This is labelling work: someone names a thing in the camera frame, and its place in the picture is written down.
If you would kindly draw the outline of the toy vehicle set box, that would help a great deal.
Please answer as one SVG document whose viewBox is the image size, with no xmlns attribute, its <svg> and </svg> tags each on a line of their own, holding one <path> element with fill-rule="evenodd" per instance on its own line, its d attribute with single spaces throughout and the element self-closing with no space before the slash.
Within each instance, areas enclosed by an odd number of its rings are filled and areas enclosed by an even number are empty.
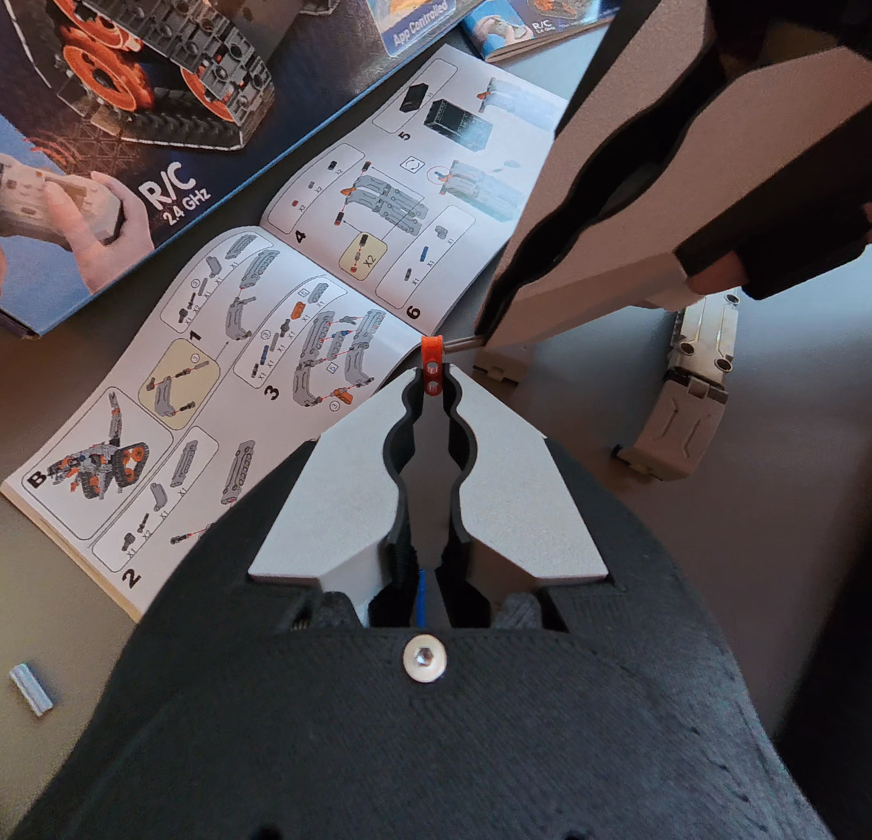
<svg viewBox="0 0 872 840">
<path fill-rule="evenodd" d="M 2 326 L 39 337 L 480 0 L 2 0 Z"/>
</svg>

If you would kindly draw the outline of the person's right hand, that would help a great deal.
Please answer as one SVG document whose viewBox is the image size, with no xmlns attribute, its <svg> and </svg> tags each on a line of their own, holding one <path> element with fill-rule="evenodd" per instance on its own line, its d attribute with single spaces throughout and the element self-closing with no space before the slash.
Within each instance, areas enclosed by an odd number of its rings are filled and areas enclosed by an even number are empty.
<svg viewBox="0 0 872 840">
<path fill-rule="evenodd" d="M 748 283 L 747 271 L 736 252 L 720 257 L 709 267 L 686 279 L 686 286 L 698 296 L 705 297 Z"/>
</svg>

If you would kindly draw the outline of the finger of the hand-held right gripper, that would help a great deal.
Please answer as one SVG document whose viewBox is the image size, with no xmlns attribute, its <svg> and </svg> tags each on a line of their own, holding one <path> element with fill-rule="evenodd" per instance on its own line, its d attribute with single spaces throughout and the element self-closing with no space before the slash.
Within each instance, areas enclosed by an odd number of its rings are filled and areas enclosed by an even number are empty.
<svg viewBox="0 0 872 840">
<path fill-rule="evenodd" d="M 801 209 L 823 211 L 825 175 L 801 174 L 826 139 L 847 149 L 827 165 L 845 185 L 860 160 L 870 114 L 870 60 L 843 46 L 723 80 L 692 116 L 659 178 L 629 209 L 653 223 L 653 243 L 674 247 L 691 277 L 733 249 L 742 235 L 761 233 Z M 485 330 L 499 347 L 540 341 L 567 330 Z"/>
<path fill-rule="evenodd" d="M 707 0 L 627 0 L 578 85 L 490 283 L 478 330 L 569 330 L 698 299 L 630 206 L 723 85 Z"/>
</svg>

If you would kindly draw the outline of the open instruction booklet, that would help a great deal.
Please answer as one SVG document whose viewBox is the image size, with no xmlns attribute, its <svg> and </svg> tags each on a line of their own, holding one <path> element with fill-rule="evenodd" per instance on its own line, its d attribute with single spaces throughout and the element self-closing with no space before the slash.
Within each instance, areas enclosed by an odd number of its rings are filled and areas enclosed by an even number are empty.
<svg viewBox="0 0 872 840">
<path fill-rule="evenodd" d="M 140 617 L 183 556 L 370 398 L 512 235 L 566 100 L 445 45 L 218 235 L 2 491 Z"/>
</svg>

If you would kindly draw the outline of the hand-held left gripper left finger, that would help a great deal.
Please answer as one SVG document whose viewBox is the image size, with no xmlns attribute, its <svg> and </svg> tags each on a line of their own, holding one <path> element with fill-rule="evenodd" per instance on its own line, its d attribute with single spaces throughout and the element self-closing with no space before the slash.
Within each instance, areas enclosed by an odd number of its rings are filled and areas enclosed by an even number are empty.
<svg viewBox="0 0 872 840">
<path fill-rule="evenodd" d="M 416 368 L 325 431 L 249 574 L 341 592 L 365 625 L 409 626 L 419 564 L 399 475 L 420 414 Z"/>
</svg>

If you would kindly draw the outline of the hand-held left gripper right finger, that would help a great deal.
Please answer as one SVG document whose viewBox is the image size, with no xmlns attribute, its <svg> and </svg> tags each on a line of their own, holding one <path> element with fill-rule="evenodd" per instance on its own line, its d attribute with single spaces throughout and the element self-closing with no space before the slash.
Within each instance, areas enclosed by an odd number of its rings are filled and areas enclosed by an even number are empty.
<svg viewBox="0 0 872 840">
<path fill-rule="evenodd" d="M 455 367 L 445 368 L 443 400 L 461 468 L 435 572 L 451 625 L 490 626 L 514 593 L 604 580 L 544 435 Z"/>
</svg>

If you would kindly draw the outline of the grey desk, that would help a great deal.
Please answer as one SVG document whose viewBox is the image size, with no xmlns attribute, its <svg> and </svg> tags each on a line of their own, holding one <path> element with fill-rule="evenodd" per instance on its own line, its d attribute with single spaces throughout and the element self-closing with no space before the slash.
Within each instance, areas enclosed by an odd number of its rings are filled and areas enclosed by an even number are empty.
<svg viewBox="0 0 872 840">
<path fill-rule="evenodd" d="M 373 113 L 416 60 L 341 119 L 38 340 L 2 331 L 2 477 L 56 432 L 114 366 L 193 253 L 259 221 L 279 187 Z M 631 308 L 551 338 L 518 386 L 457 362 L 559 441 L 670 551 L 728 638 L 770 736 L 870 533 L 870 251 L 739 307 L 725 416 L 677 482 L 611 458 L 658 398 L 672 318 Z M 132 619 L 6 498 L 1 503 L 1 822 L 8 836 L 93 713 Z M 9 672 L 54 702 L 38 718 Z"/>
</svg>

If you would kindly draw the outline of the long grey toy part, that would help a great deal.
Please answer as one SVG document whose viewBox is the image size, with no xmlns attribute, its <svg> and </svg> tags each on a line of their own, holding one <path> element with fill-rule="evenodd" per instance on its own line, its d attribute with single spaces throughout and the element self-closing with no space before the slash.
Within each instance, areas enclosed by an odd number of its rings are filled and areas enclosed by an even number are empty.
<svg viewBox="0 0 872 840">
<path fill-rule="evenodd" d="M 679 311 L 658 401 L 634 444 L 614 449 L 638 473 L 676 481 L 703 458 L 728 398 L 738 304 L 738 289 L 728 289 Z"/>
</svg>

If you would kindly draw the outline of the small silver cylinder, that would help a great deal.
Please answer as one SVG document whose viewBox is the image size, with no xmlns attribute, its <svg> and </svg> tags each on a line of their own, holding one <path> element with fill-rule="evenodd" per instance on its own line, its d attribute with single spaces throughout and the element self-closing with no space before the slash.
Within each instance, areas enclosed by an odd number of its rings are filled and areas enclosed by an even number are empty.
<svg viewBox="0 0 872 840">
<path fill-rule="evenodd" d="M 27 663 L 15 665 L 9 676 L 34 715 L 41 718 L 53 709 L 52 698 Z"/>
</svg>

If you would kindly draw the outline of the small orange building piece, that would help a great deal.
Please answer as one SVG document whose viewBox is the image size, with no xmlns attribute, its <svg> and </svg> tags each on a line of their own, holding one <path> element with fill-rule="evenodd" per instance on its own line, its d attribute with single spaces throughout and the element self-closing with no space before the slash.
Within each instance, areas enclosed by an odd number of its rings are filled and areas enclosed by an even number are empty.
<svg viewBox="0 0 872 840">
<path fill-rule="evenodd" d="M 443 390 L 443 337 L 424 336 L 421 338 L 422 378 L 424 390 L 430 397 L 442 394 Z"/>
</svg>

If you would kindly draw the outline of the small printed booklet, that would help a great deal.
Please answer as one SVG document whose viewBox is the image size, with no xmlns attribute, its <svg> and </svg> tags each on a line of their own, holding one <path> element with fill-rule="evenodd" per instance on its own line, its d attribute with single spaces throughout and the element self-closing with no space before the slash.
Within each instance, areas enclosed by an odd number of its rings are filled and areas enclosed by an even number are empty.
<svg viewBox="0 0 872 840">
<path fill-rule="evenodd" d="M 461 22 L 470 44 L 495 63 L 607 25 L 624 0 L 486 0 Z"/>
</svg>

